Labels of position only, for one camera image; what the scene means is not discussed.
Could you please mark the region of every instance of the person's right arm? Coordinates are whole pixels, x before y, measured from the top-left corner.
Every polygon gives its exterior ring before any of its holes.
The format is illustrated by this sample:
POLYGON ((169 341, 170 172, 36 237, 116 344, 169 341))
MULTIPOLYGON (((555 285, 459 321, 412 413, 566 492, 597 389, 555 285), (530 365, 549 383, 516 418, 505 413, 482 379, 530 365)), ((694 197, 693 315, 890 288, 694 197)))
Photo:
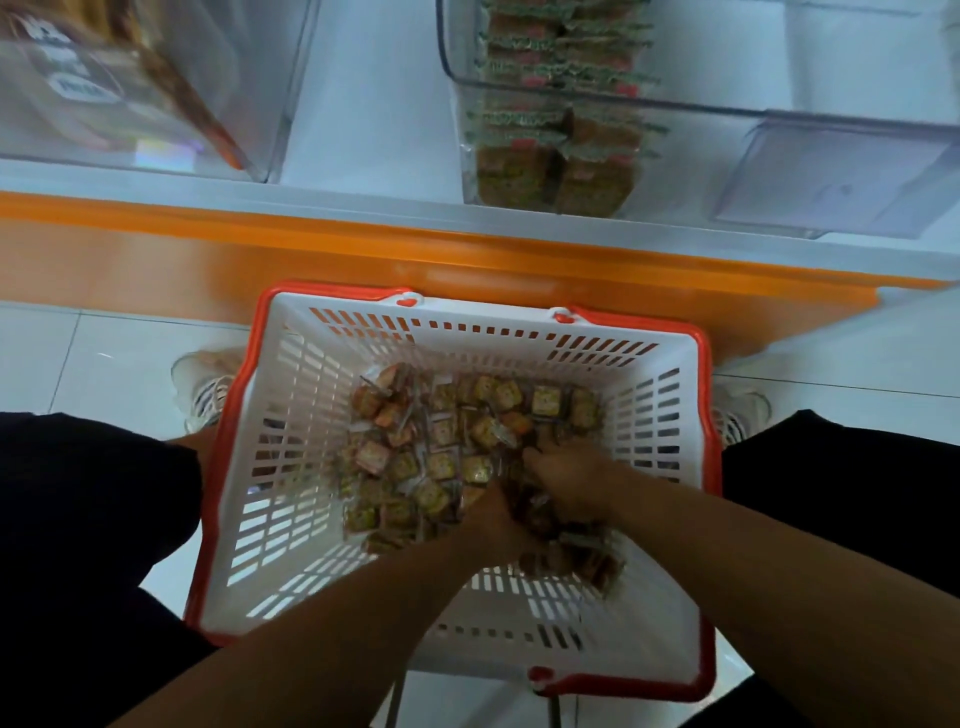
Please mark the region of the person's right arm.
POLYGON ((960 725, 960 599, 586 441, 524 458, 568 515, 656 559, 814 723, 960 725))

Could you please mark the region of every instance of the white tile floor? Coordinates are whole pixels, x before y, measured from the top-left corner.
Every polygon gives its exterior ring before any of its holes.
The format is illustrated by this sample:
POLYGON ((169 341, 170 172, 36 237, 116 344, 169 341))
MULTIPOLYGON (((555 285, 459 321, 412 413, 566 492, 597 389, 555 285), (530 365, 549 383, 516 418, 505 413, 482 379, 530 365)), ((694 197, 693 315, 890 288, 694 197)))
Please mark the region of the white tile floor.
MULTIPOLYGON (((892 319, 811 340, 725 370, 718 380, 767 394, 775 419, 815 409, 844 425, 903 432, 960 444, 960 384, 955 357, 960 297, 909 304, 892 319)), ((66 412, 157 438, 182 434, 169 368, 181 354, 242 345, 234 326, 159 321, 98 312, 0 303, 0 411, 66 412)), ((181 613, 199 534, 147 577, 145 588, 181 613)), ((719 649, 715 699, 749 674, 726 645, 719 649)), ((612 698, 564 703, 564 725, 673 728, 696 706, 612 698)), ((382 725, 383 712, 377 722, 382 725)), ((413 674, 401 726, 507 726, 546 722, 545 702, 491 680, 413 674)))

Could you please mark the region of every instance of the stacked snack packages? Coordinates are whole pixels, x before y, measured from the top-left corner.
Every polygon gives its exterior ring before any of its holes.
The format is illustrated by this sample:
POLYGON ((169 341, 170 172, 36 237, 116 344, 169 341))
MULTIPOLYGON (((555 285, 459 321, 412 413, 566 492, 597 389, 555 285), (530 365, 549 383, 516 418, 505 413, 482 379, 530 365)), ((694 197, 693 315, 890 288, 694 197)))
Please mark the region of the stacked snack packages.
MULTIPOLYGON (((146 158, 179 145, 243 169, 229 134, 165 57, 165 34, 182 16, 156 0, 0 0, 0 82, 86 149, 146 158)), ((190 18, 208 16, 196 6, 190 18)), ((212 21, 205 36, 226 83, 235 73, 228 42, 212 21)))
POLYGON ((616 103, 657 82, 645 70, 653 46, 646 3, 481 0, 481 6, 479 77, 518 90, 488 89, 465 99, 477 197, 491 206, 614 215, 634 189, 641 159, 655 155, 650 136, 666 132, 616 103))
POLYGON ((589 389, 395 364, 362 380, 339 454, 344 533, 369 554, 443 535, 494 481, 514 518, 545 544, 519 568, 532 577, 575 574, 607 594, 622 564, 598 523, 563 522, 523 466, 540 437, 589 435, 602 423, 589 389))

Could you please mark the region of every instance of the shoe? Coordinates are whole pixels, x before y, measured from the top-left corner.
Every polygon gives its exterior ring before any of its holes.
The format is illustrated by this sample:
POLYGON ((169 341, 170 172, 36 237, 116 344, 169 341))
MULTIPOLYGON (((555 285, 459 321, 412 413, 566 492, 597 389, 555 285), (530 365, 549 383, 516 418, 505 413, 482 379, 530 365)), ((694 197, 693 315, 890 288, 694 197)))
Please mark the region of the shoe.
POLYGON ((187 432, 200 432, 220 422, 227 391, 243 358, 242 349, 227 349, 189 353, 174 363, 170 378, 177 389, 177 407, 186 415, 187 432))
POLYGON ((770 426, 774 408, 756 390, 734 394, 722 386, 713 387, 713 426, 724 449, 742 443, 770 426))

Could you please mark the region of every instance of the basket rim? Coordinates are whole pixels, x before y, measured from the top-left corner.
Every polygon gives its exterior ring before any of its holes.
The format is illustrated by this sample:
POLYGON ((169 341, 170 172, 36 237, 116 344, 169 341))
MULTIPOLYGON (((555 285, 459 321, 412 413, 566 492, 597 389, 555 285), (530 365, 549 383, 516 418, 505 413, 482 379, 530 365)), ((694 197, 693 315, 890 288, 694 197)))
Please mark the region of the basket rim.
MULTIPOLYGON (((378 302, 393 296, 416 294, 412 288, 377 288, 367 286, 341 285, 310 280, 283 280, 266 289, 257 301, 247 355, 230 386, 224 411, 217 426, 213 453, 207 469, 207 482, 204 485, 201 506, 201 524, 203 539, 193 581, 187 598, 183 621, 190 628, 205 635, 212 643, 226 646, 235 640, 236 635, 212 633, 203 630, 204 606, 207 590, 213 571, 213 559, 220 540, 220 501, 227 481, 227 473, 233 456, 240 415, 243 411, 243 399, 256 372, 266 332, 267 321, 274 298, 281 293, 294 293, 307 296, 325 296, 329 298, 351 299, 355 301, 378 302)), ((400 299, 397 305, 410 306, 415 302, 400 299)), ((697 345, 697 389, 698 411, 701 428, 704 432, 703 491, 712 496, 722 496, 721 484, 721 445, 719 435, 713 427, 710 416, 710 386, 712 375, 712 354, 706 333, 694 324, 671 319, 658 319, 633 314, 595 311, 575 304, 561 306, 572 314, 597 326, 616 328, 642 328, 664 333, 679 333, 691 337, 697 345)), ((574 319, 555 314, 559 323, 573 323, 574 319)), ((705 698, 716 681, 716 650, 713 625, 701 613, 700 617, 700 670, 690 683, 670 683, 632 678, 610 677, 588 673, 575 673, 562 677, 556 682, 554 671, 549 667, 530 667, 528 678, 539 686, 537 693, 543 696, 563 694, 602 695, 608 697, 633 697, 672 702, 696 702, 705 698)))

